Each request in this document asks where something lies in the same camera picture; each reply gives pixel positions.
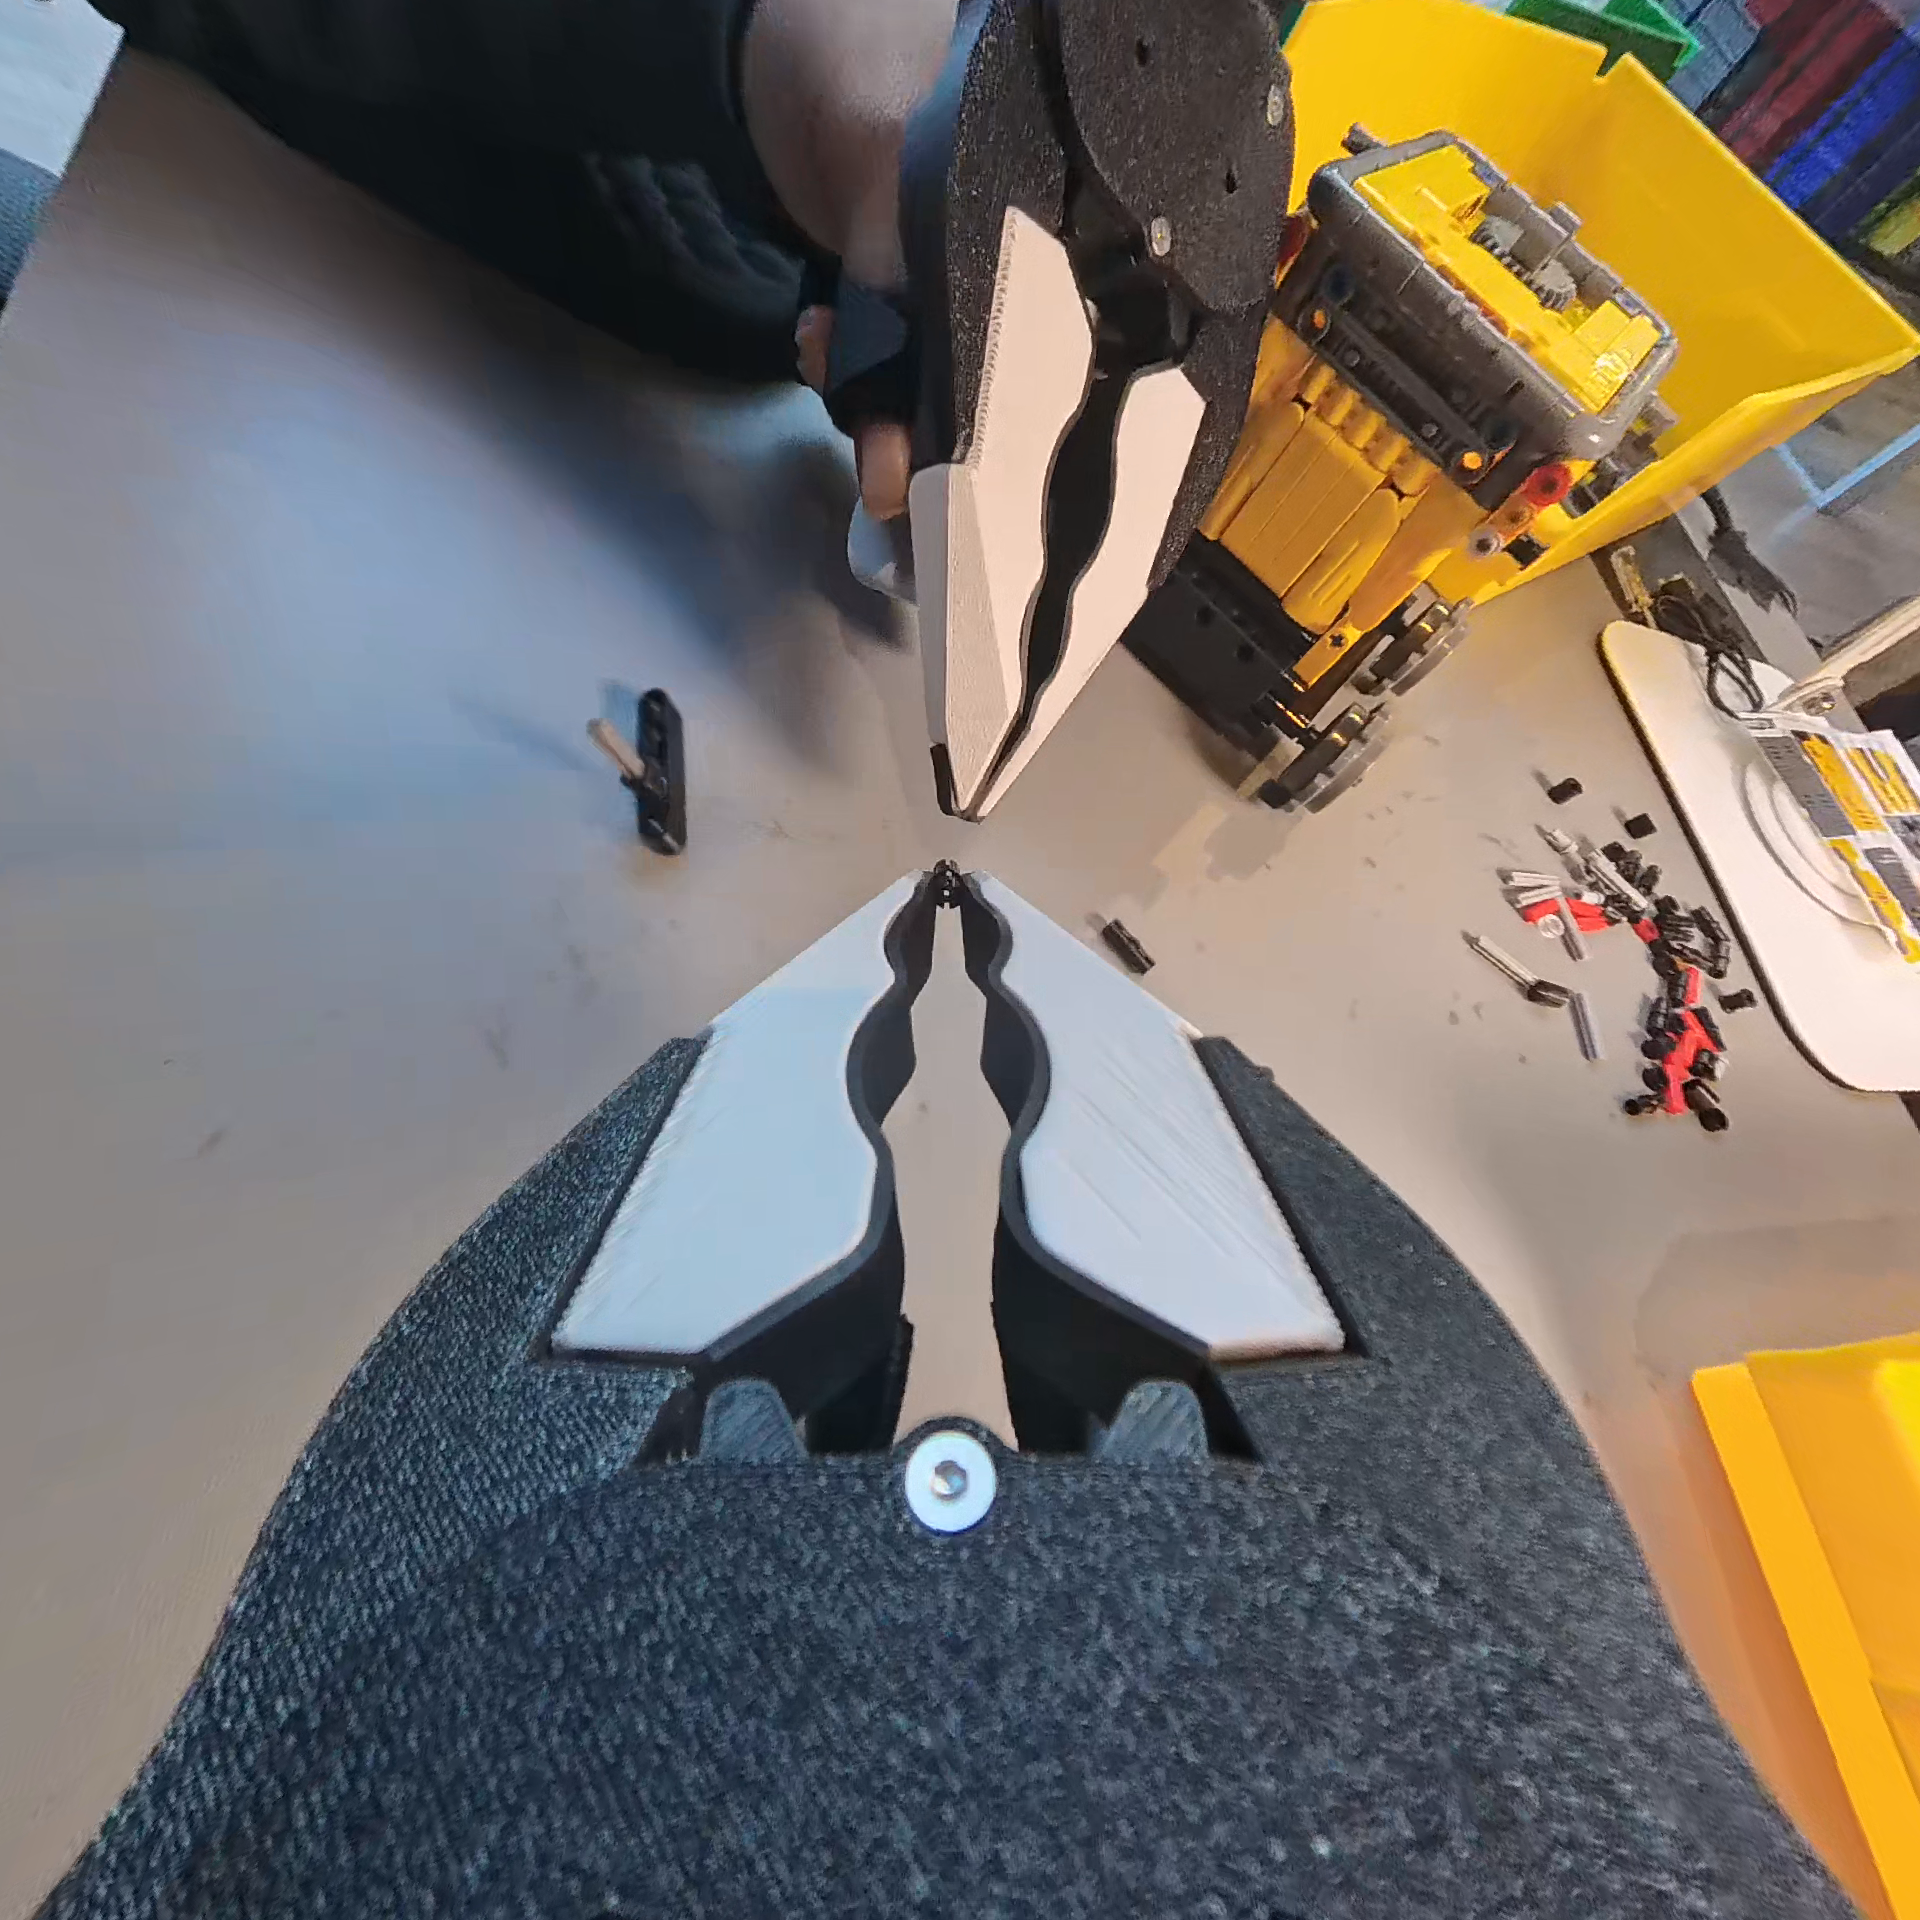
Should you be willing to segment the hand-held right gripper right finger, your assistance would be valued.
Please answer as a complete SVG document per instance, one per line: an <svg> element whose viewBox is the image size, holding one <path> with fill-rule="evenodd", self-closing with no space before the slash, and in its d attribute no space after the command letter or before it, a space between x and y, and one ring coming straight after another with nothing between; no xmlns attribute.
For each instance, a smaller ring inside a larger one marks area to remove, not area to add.
<svg viewBox="0 0 1920 1920"><path fill-rule="evenodd" d="M1246 1451L1235 1373L1345 1359L1201 1034L995 878L953 878L1006 1109L991 1333L1020 1451L1100 1451L1136 1382L1181 1382L1201 1451Z"/></svg>

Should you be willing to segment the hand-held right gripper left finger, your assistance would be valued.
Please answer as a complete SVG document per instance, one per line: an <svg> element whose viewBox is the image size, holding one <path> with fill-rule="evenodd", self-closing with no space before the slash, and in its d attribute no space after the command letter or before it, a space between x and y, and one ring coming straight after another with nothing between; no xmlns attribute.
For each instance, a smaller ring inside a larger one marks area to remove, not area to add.
<svg viewBox="0 0 1920 1920"><path fill-rule="evenodd" d="M880 1125L915 1078L926 960L922 870L701 1034L553 1301L553 1363L686 1373L692 1425L753 1375L810 1451L891 1451L915 1333Z"/></svg>

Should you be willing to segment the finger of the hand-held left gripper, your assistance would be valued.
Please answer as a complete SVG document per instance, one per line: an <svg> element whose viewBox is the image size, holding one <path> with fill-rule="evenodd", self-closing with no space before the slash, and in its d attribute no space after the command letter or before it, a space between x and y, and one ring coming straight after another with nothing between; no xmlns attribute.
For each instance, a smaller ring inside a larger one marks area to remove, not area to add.
<svg viewBox="0 0 1920 1920"><path fill-rule="evenodd" d="M1064 240L1006 208L970 433L910 484L937 802L986 822L1055 664L1045 495L1094 392L1094 317Z"/></svg>
<svg viewBox="0 0 1920 1920"><path fill-rule="evenodd" d="M1181 367L1147 367L1122 392L1100 392L1071 428L1071 456L1082 456L1094 487L1071 502L1055 478L1045 495L1049 513L1064 513L1064 540L1045 555L1030 609L1040 671L991 779L970 802L978 822L1011 791L1147 603L1201 413L1208 399Z"/></svg>

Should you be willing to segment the black brick beam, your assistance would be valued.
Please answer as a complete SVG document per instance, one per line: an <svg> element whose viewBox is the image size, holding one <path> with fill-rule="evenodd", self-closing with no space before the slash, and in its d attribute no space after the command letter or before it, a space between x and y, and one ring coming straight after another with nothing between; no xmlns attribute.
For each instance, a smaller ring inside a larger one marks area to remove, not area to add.
<svg viewBox="0 0 1920 1920"><path fill-rule="evenodd" d="M638 774L627 787L638 808L638 842L650 858L686 858L686 715L665 684L638 702Z"/></svg>

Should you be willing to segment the pale grey desk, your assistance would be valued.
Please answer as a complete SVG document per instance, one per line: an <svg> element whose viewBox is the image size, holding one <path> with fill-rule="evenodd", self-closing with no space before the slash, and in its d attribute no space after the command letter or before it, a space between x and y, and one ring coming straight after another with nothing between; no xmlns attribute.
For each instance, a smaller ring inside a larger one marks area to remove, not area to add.
<svg viewBox="0 0 1920 1920"><path fill-rule="evenodd" d="M1671 1622L1864 1914L1878 1870L1688 1375L1910 1333L1910 1121L1744 1010L1728 1136L1455 932L1541 774L1662 808L1592 562L1489 603L1320 811L1108 659L1006 811L926 802L910 626L795 386L686 386L121 53L7 307L7 1914L197 1674L351 1359L665 1036L937 858L1235 1036L1489 1289ZM686 715L686 858L588 722Z"/></svg>

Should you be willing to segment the person's left hand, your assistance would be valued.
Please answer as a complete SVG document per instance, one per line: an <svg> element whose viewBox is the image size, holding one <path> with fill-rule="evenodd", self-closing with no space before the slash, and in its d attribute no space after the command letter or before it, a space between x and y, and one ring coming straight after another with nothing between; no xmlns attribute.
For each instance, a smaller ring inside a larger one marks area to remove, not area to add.
<svg viewBox="0 0 1920 1920"><path fill-rule="evenodd" d="M950 0L753 0L738 115L784 226L846 287L901 295L901 142L950 61Z"/></svg>

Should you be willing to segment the yellow brick toy truck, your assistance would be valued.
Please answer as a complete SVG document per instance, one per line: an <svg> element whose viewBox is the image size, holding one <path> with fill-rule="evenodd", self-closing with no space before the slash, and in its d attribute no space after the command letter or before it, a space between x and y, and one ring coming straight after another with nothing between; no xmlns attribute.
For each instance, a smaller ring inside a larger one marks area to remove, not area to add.
<svg viewBox="0 0 1920 1920"><path fill-rule="evenodd" d="M1678 325L1564 201L1453 128L1352 128L1288 217L1219 495L1125 649L1246 756L1243 802L1334 802L1485 567L1545 562L1656 464L1671 367Z"/></svg>

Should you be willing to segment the green storage bin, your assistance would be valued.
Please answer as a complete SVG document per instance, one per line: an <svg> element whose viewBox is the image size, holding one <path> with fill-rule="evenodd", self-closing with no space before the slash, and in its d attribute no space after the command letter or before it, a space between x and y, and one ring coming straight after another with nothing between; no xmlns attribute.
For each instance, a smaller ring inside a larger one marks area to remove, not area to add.
<svg viewBox="0 0 1920 1920"><path fill-rule="evenodd" d="M1662 0L1503 0L1503 21L1592 40L1599 74L1640 61L1656 83L1678 83L1693 61L1693 35Z"/></svg>

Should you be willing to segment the pile of small brick parts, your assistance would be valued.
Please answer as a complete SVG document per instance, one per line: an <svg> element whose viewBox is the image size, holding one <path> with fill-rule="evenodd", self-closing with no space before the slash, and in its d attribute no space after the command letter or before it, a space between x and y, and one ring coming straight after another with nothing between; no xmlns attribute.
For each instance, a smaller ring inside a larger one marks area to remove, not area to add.
<svg viewBox="0 0 1920 1920"><path fill-rule="evenodd" d="M1618 811L1611 833L1541 830L1545 863L1503 863L1499 903L1554 953L1554 984L1572 992L1563 1018L1572 1025L1581 1068L1605 1068L1605 1025L1592 992L1572 984L1572 972L1592 961L1592 943L1605 937L1626 937L1640 953L1651 992L1637 1001L1637 1092L1618 1092L1618 1121L1688 1121L1693 1136L1720 1138L1720 1025L1737 1010L1758 1010L1758 992L1728 984L1728 924L1712 903L1682 903L1662 863L1651 863L1651 842L1656 811Z"/></svg>

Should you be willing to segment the large yellow storage bin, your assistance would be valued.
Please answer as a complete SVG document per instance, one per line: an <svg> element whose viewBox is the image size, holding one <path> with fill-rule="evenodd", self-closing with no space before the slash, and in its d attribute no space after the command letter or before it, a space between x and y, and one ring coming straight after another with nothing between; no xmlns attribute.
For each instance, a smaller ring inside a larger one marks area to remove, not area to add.
<svg viewBox="0 0 1920 1920"><path fill-rule="evenodd" d="M1541 562L1438 562L1433 592L1489 603L1688 508L1748 456L1910 358L1910 325L1799 226L1651 71L1453 0L1320 0L1288 35L1294 195L1352 128L1453 128L1678 325L1656 468L1590 513L1545 513Z"/></svg>

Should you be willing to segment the white oval board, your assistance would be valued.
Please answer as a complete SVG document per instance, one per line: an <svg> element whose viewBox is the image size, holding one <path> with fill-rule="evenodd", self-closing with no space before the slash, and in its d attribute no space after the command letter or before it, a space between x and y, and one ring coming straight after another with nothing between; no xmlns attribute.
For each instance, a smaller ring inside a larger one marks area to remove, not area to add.
<svg viewBox="0 0 1920 1920"><path fill-rule="evenodd" d="M1783 1036L1848 1092L1920 1092L1920 961L1818 848L1758 730L1712 706L1704 659L1626 617L1592 649Z"/></svg>

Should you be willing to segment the stack of coloured storage bins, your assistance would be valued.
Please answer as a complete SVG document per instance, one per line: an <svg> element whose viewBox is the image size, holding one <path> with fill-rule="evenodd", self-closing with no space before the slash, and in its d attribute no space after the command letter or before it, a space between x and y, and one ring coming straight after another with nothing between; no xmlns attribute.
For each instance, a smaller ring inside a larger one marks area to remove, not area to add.
<svg viewBox="0 0 1920 1920"><path fill-rule="evenodd" d="M1671 83L1841 260L1920 287L1920 6L1688 0Z"/></svg>

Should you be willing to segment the sticker sheet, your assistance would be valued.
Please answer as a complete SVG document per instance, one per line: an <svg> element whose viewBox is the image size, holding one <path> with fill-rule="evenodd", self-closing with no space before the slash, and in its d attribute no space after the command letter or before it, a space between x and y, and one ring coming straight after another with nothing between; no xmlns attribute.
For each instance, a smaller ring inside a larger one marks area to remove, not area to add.
<svg viewBox="0 0 1920 1920"><path fill-rule="evenodd" d="M1864 924L1896 961L1920 961L1920 787L1890 730L1848 730L1814 715L1748 715L1761 768L1799 802L1814 842L1841 863Z"/></svg>

